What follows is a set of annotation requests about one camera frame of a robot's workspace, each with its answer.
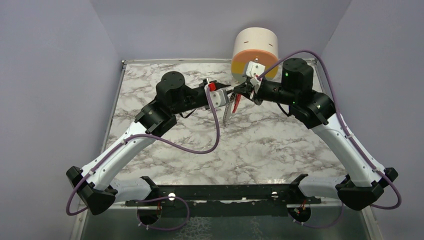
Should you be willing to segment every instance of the marble surface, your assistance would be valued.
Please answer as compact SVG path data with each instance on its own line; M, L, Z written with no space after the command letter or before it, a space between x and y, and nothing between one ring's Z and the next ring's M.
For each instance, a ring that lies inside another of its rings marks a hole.
M156 95L163 74L179 71L190 87L204 78L221 83L231 79L230 63L128 64L122 81L107 146L122 135L134 116ZM275 79L280 79L281 71ZM315 74L314 89L321 91ZM217 109L220 124L224 108ZM139 153L116 176L119 180L149 176L156 184L271 184L289 183L299 174L334 177L346 174L328 146L293 116L286 117L275 103L256 106L242 99L227 126L220 126L217 149L197 155L155 142ZM198 109L189 118L177 116L177 125L163 138L194 150L215 142L210 110Z

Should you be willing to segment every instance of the lavender wall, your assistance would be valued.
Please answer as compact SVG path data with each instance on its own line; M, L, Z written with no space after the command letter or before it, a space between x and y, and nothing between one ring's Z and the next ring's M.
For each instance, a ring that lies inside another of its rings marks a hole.
M353 0L322 54L347 124L399 172L402 206L374 210L388 240L424 236L423 11L422 0ZM395 202L389 188L378 201Z
M271 29L281 55L321 53L351 0L91 0L126 59L231 58L247 27Z
M120 65L88 0L0 2L0 239L69 238L65 172L99 154Z

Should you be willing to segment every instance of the white joint cover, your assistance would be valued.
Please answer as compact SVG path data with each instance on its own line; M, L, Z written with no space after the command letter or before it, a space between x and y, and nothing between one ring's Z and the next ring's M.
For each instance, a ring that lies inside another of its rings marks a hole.
M110 186L118 191L115 196L115 203L129 200L143 200L152 191L150 185L142 178L125 181L113 180Z
M306 197L324 197L339 199L336 185L345 179L344 176L337 177L315 177L307 176L300 181L299 189Z

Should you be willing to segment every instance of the beige cylinder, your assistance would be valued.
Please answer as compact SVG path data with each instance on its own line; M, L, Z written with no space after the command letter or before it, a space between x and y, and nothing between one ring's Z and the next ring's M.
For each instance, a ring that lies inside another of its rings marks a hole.
M231 60L231 74L234 77L232 85L245 81L242 74L250 61L265 65L266 69L278 61L278 40L275 33L262 27L250 27L237 35ZM272 80L277 72L276 67L265 75L266 79Z

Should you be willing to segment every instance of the metal edge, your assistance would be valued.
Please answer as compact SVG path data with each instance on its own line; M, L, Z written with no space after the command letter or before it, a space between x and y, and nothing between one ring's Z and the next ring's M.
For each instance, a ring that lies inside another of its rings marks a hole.
M109 133L111 132L111 128L112 128L112 121L113 121L115 110L116 110L117 104L118 104L119 93L121 92L122 82L123 82L124 76L125 76L125 69L127 69L127 64L125 64L125 61L122 61L122 64L123 65L122 65L122 71L121 71L120 77L119 77L118 89L116 91L115 98L113 100L113 105L112 105L112 110L110 111L109 121L107 122L107 129L106 129L106 132L104 134L103 144L101 145L101 150L100 150L101 153L103 153L106 149L106 144L108 142Z
M315 58L303 58L307 63L314 64ZM228 58L164 58L164 59L134 59L122 61L126 64L178 64L178 63L205 63L205 64L229 64Z
M362 209L363 219L365 221L366 228L368 229L369 236L372 240L383 240L382 232L376 217L370 206Z
M328 93L326 91L326 88L324 87L324 84L323 84L323 78L320 75L320 71L319 71L320 68L318 66L318 60L316 58L313 58L313 60L312 60L312 66L313 66L313 68L315 70L316 76L318 77L319 85L321 86L321 92L323 94L327 94L328 95Z
M86 222L88 211L83 211L76 215L75 223L70 234L69 240L80 240L83 235L84 223Z

